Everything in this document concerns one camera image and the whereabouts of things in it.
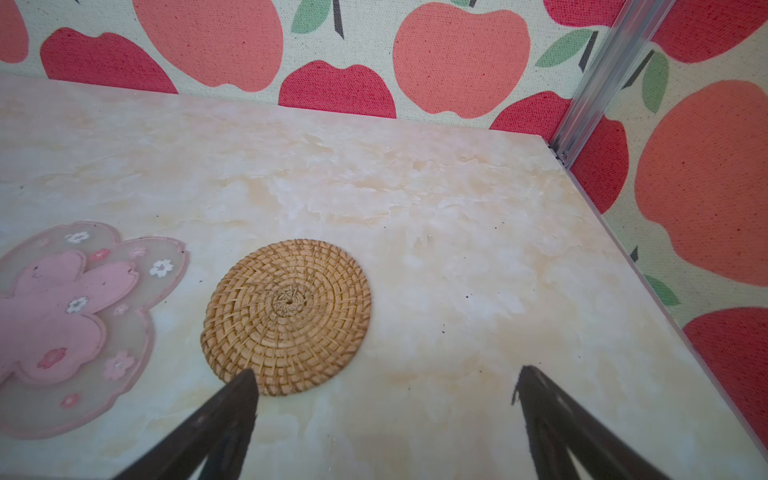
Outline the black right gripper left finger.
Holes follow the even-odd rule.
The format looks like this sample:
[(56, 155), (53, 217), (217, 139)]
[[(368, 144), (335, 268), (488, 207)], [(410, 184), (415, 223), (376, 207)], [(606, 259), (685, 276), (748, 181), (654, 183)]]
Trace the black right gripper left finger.
[(259, 391), (246, 369), (118, 479), (237, 479), (257, 418)]

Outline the round woven rattan coaster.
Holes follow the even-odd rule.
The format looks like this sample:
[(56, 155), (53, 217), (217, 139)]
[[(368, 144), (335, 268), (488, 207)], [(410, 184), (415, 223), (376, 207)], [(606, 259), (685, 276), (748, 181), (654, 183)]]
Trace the round woven rattan coaster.
[(219, 281), (201, 348), (224, 382), (250, 370), (262, 394), (298, 394), (352, 361), (371, 315), (369, 283), (353, 256), (320, 240), (286, 240), (250, 253)]

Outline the pink flower silicone coaster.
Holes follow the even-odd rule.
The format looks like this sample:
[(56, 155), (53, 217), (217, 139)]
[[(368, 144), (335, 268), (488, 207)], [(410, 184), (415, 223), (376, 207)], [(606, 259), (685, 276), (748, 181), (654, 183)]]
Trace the pink flower silicone coaster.
[(150, 311), (188, 262), (180, 240), (123, 240), (95, 221), (42, 231), (2, 256), (2, 433), (49, 438), (108, 411), (143, 373)]

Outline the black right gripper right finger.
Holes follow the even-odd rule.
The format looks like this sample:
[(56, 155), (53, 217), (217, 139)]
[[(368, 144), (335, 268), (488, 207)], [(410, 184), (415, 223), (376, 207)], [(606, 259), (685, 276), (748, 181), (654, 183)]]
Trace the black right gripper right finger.
[(512, 397), (521, 404), (529, 450), (540, 479), (666, 479), (539, 368), (520, 370)]

